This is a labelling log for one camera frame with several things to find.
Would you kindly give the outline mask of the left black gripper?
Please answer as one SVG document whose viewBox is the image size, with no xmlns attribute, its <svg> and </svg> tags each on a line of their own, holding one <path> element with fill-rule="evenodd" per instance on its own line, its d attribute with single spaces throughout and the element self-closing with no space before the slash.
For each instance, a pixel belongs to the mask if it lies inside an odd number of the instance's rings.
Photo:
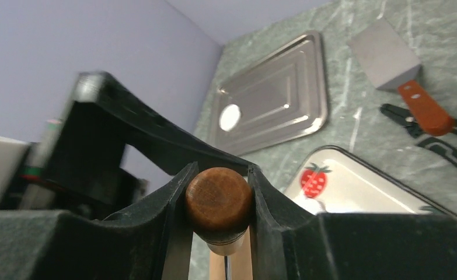
<svg viewBox="0 0 457 280">
<path fill-rule="evenodd" d="M 40 142 L 11 143 L 0 171 L 0 210 L 66 209 L 103 219 L 132 203 L 139 181 L 121 168 L 126 144 L 169 175 L 196 162 L 246 176 L 250 161 L 181 129 L 105 71 L 81 72 L 76 104 L 50 121 Z"/>
</svg>

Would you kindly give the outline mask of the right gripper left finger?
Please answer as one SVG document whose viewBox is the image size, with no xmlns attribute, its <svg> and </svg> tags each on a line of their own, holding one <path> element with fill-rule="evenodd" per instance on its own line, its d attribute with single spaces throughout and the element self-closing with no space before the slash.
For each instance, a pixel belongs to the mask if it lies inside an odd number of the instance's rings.
<svg viewBox="0 0 457 280">
<path fill-rule="evenodd" d="M 104 220 L 68 211 L 0 211 L 0 279 L 187 279 L 190 163 L 167 185 Z"/>
</svg>

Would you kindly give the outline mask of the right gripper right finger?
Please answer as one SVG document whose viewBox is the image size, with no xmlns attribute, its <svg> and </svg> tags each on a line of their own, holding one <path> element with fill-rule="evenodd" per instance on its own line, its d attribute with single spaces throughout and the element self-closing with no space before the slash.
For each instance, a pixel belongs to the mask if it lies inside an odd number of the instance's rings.
<svg viewBox="0 0 457 280">
<path fill-rule="evenodd" d="M 250 225 L 254 279 L 457 279 L 457 221 L 443 215 L 312 215 L 257 166 Z"/>
</svg>

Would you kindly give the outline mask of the strawberry pattern white tray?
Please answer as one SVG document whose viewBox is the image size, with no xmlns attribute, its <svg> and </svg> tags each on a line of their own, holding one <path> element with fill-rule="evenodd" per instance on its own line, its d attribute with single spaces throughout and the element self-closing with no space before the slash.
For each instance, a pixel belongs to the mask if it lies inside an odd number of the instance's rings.
<svg viewBox="0 0 457 280">
<path fill-rule="evenodd" d="M 284 195 L 312 214 L 440 214 L 457 220 L 457 214 L 333 145 L 308 155 Z"/>
</svg>

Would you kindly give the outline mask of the wooden rolling pin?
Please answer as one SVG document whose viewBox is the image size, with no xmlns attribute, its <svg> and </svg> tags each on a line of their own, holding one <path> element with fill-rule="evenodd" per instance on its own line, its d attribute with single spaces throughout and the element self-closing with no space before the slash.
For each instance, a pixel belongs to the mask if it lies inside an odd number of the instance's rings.
<svg viewBox="0 0 457 280">
<path fill-rule="evenodd" d="M 194 232 L 210 250 L 209 278 L 253 279 L 253 190 L 246 179 L 226 167 L 204 170 L 187 187 L 185 203 Z"/>
</svg>

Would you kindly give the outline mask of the spatula with wooden handle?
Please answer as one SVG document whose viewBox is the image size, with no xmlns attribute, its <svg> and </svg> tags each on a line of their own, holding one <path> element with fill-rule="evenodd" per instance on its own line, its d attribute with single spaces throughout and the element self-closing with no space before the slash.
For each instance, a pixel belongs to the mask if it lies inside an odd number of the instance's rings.
<svg viewBox="0 0 457 280">
<path fill-rule="evenodd" d="M 420 59 L 385 18 L 352 37 L 348 46 L 374 88 L 398 92 L 426 133 L 441 136 L 453 130 L 455 120 L 416 81 Z"/>
</svg>

